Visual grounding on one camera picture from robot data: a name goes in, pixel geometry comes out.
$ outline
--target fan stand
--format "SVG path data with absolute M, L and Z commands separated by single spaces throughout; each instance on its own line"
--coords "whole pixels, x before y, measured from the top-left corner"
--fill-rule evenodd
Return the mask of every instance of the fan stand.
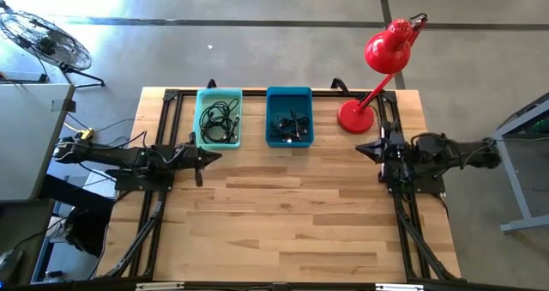
M 63 76 L 65 77 L 65 79 L 67 80 L 67 82 L 69 82 L 70 84 L 72 84 L 72 82 L 71 82 L 70 79 L 67 77 L 67 73 L 76 73 L 77 75 L 85 76 L 85 77 L 87 77 L 87 78 L 91 78 L 92 80 L 99 81 L 98 83 L 90 83 L 90 84 L 75 85 L 75 88 L 86 88 L 86 87 L 94 87 L 94 86 L 101 86 L 101 87 L 104 87 L 104 86 L 105 86 L 105 82 L 103 82 L 103 79 L 100 79 L 100 78 L 98 78 L 97 76 L 90 76 L 89 74 L 80 72 L 80 71 L 78 71 L 78 70 L 74 70 L 74 69 L 70 68 L 67 64 L 61 64 L 61 65 L 59 65 L 59 69 L 61 70 L 61 72 L 63 72 Z

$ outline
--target butcher block tabletop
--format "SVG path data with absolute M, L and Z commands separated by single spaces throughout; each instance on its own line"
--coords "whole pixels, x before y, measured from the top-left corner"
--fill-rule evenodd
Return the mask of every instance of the butcher block tabletop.
M 147 145 L 154 143 L 165 90 L 142 90 L 132 137 L 146 130 Z M 418 91 L 397 90 L 396 97 L 406 138 L 425 132 Z M 265 98 L 245 96 L 240 148 L 215 150 L 223 157 L 203 171 L 203 187 L 196 187 L 194 170 L 177 172 L 167 197 L 155 281 L 404 282 L 392 196 L 377 182 L 380 166 L 354 149 L 378 138 L 377 122 L 362 135 L 343 131 L 335 115 L 347 100 L 313 98 L 311 147 L 272 149 L 265 143 Z M 195 102 L 194 96 L 184 97 L 177 143 L 188 141 Z M 172 106 L 166 127 L 174 112 Z M 98 275 L 111 269 L 135 238 L 143 195 L 131 192 L 115 205 Z M 418 206 L 425 241 L 459 276 L 443 205 L 418 195 Z M 140 274 L 148 246 L 146 241 Z

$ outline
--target fan guard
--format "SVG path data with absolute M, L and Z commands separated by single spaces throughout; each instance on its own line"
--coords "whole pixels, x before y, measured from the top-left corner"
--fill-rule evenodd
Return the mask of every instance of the fan guard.
M 0 28 L 19 47 L 57 67 L 86 70 L 92 59 L 86 47 L 53 23 L 23 11 L 0 14 Z

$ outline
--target blue plastic bin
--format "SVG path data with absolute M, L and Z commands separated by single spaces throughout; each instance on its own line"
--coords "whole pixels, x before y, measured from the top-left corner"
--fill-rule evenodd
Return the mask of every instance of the blue plastic bin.
M 290 108 L 294 108 L 298 116 L 309 118 L 309 127 L 306 135 L 300 141 L 283 142 L 280 138 L 270 135 L 271 122 L 278 124 L 277 117 L 282 115 L 286 118 L 290 116 Z M 315 131 L 313 130 L 312 117 L 312 90 L 306 87 L 287 88 L 270 87 L 267 88 L 267 120 L 265 130 L 265 140 L 272 148 L 308 148 L 315 140 Z
M 202 140 L 200 133 L 200 116 L 204 110 L 213 105 L 217 101 L 224 101 L 227 104 L 234 98 L 238 99 L 237 108 L 231 112 L 231 119 L 235 119 L 237 115 L 240 117 L 236 129 L 236 135 L 238 139 L 235 143 L 205 143 Z M 205 88 L 198 89 L 196 93 L 196 106 L 195 106 L 195 121 L 192 125 L 192 130 L 196 133 L 196 145 L 203 149 L 237 149 L 240 146 L 240 136 L 242 136 L 242 89 L 240 88 Z

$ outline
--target lamp base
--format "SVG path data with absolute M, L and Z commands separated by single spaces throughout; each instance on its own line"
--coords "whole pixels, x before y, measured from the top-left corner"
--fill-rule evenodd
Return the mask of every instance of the lamp base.
M 359 104 L 358 100 L 349 100 L 337 112 L 337 123 L 349 133 L 364 133 L 374 124 L 374 112 L 371 107 L 359 110 Z

